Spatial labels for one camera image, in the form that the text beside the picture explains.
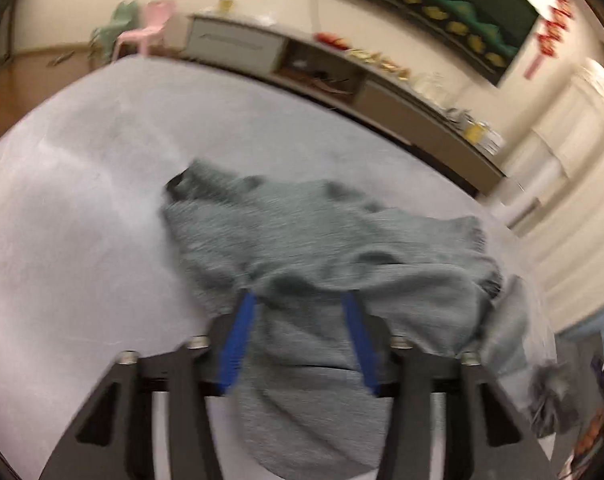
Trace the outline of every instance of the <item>metal bolt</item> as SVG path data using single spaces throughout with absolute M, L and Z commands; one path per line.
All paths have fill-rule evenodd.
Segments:
M 409 348 L 413 348 L 409 345 L 409 342 L 403 338 L 401 335 L 394 335 L 391 338 L 391 348 L 397 348 L 401 350 L 408 350 Z
M 460 361 L 464 366 L 477 366 L 480 364 L 480 356 L 475 352 L 464 352 Z
M 117 358 L 117 363 L 121 365 L 134 365 L 139 359 L 140 354 L 133 350 L 122 352 Z
M 208 348 L 208 337 L 205 335 L 196 335 L 186 342 L 186 348 L 197 350 L 199 348 Z

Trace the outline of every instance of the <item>white drawer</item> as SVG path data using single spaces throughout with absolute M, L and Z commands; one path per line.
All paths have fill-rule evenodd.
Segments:
M 285 39 L 253 28 L 195 19 L 185 54 L 193 59 L 266 75 L 272 72 Z

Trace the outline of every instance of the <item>gray garment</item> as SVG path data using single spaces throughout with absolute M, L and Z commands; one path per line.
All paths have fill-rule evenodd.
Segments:
M 522 286 L 493 308 L 502 277 L 477 218 L 413 216 L 338 182 L 239 178 L 201 161 L 174 181 L 165 217 L 191 278 L 260 299 L 236 393 L 245 442 L 276 475 L 346 479 L 379 462 L 389 404 L 362 384 L 342 291 L 360 290 L 425 351 L 476 348 L 496 373 L 525 366 Z

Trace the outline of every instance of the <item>pink chair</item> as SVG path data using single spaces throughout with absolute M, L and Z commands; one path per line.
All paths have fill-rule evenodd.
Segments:
M 176 10 L 177 2 L 175 0 L 156 0 L 146 4 L 143 10 L 146 27 L 127 30 L 119 35 L 113 52 L 113 61 L 117 60 L 122 43 L 138 44 L 138 52 L 142 56 L 149 55 L 149 46 L 152 42 L 159 40 L 159 43 L 163 45 L 166 23 Z

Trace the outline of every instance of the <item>drawer handle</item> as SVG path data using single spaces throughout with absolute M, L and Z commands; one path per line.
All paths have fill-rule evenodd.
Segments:
M 261 45 L 247 43 L 246 41 L 235 40 L 233 38 L 224 38 L 224 36 L 218 36 L 216 34 L 202 34 L 200 38 L 211 41 L 220 41 L 222 43 L 230 43 L 235 46 L 241 46 L 242 48 L 249 48 L 251 50 L 261 50 L 264 48 Z

